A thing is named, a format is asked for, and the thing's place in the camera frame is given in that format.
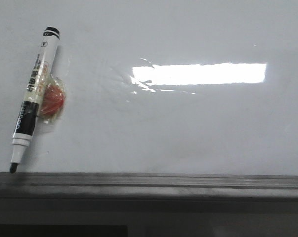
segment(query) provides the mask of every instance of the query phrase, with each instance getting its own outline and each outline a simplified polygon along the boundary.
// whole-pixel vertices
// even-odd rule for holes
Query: marker tip
[[[10,173],[13,174],[17,170],[18,163],[12,163],[10,166]]]

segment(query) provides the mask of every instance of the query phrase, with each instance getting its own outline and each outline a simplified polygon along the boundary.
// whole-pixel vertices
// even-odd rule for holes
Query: metal ledge
[[[298,176],[0,173],[0,198],[298,199]]]

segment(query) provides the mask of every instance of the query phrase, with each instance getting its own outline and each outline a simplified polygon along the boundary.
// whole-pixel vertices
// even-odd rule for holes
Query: black marker cap
[[[60,38],[60,31],[57,28],[55,28],[55,27],[49,26],[49,27],[46,28],[46,30],[44,31],[43,35],[44,36],[45,35],[47,35],[47,36],[49,36],[49,35],[55,35],[58,38]]]

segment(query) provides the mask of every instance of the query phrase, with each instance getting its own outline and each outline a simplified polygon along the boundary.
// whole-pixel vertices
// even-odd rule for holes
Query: white board surface
[[[67,99],[19,172],[298,175],[297,0],[0,0],[0,172],[47,26]]]

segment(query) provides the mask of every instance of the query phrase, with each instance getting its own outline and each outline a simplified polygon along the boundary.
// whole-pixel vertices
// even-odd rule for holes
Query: marker label
[[[36,117],[39,104],[24,101],[21,104],[16,123],[15,133],[23,133],[32,136],[36,125]]]

